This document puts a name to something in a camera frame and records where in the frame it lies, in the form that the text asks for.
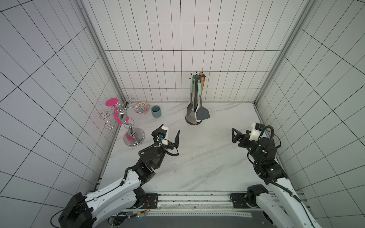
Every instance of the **patterned bowl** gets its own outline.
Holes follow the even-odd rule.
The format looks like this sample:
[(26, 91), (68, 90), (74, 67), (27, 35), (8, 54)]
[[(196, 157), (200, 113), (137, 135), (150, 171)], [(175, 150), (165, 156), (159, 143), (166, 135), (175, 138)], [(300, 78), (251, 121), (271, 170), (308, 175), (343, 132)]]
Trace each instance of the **patterned bowl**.
[(146, 114), (150, 110), (150, 104), (147, 102), (141, 102), (137, 105), (137, 107), (134, 108), (134, 111), (136, 113)]

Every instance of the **utensil holder base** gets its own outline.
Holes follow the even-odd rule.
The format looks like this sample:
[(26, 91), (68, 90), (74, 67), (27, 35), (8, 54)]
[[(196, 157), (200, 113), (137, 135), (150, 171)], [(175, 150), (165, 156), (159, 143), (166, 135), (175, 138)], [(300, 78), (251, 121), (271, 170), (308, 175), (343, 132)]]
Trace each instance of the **utensil holder base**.
[(190, 125), (198, 125), (198, 124), (200, 124), (201, 122), (203, 122), (202, 120), (201, 121), (199, 121), (199, 122), (196, 122), (196, 120), (194, 121), (194, 123), (192, 123), (191, 121), (189, 121), (188, 119), (187, 119), (187, 117), (188, 117), (188, 115), (185, 115), (185, 121), (188, 123), (188, 124), (190, 124)]

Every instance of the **gray cup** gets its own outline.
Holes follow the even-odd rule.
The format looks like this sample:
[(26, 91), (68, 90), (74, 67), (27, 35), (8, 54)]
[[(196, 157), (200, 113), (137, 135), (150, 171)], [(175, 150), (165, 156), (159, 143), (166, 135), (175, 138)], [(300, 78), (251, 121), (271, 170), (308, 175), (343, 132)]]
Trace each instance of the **gray cup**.
[(161, 108), (158, 105), (155, 105), (151, 108), (152, 116), (157, 118), (161, 116)]

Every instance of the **gray spatula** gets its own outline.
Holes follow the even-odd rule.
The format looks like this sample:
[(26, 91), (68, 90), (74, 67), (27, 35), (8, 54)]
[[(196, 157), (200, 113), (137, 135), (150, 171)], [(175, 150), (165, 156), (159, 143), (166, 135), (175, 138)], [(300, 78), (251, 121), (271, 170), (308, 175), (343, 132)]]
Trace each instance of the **gray spatula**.
[(198, 105), (198, 109), (195, 112), (196, 120), (209, 119), (210, 118), (209, 111), (208, 111), (208, 109), (203, 107), (203, 103), (201, 101), (201, 84), (200, 84), (200, 80), (198, 81), (198, 93), (199, 93), (200, 104)]
[(191, 111), (193, 110), (193, 101), (192, 101), (192, 97), (193, 96), (193, 76), (191, 76), (191, 80), (190, 80), (190, 102), (188, 104), (188, 108), (187, 108), (187, 115), (189, 115), (191, 113)]

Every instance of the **white marble surface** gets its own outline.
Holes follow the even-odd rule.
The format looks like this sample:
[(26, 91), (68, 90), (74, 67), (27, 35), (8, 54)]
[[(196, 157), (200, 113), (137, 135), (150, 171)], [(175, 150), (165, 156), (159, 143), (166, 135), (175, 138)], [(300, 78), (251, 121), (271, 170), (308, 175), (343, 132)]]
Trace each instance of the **white marble surface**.
[(232, 128), (245, 132), (252, 129), (252, 122), (259, 122), (253, 104), (205, 103), (211, 118), (197, 126), (185, 121), (187, 104), (157, 105), (162, 110), (159, 118), (154, 118), (150, 111), (144, 115), (134, 110), (128, 112), (135, 126), (144, 130), (146, 138), (140, 146), (129, 148), (123, 142), (127, 130), (120, 128), (101, 188), (122, 177), (124, 170), (137, 162), (138, 151), (153, 143), (151, 133), (161, 124), (169, 127), (170, 141), (174, 141), (177, 131), (181, 130), (180, 156), (165, 156), (161, 167), (155, 170), (156, 175), (143, 185), (146, 192), (246, 191), (250, 185), (263, 184), (247, 160), (247, 150), (232, 143)]

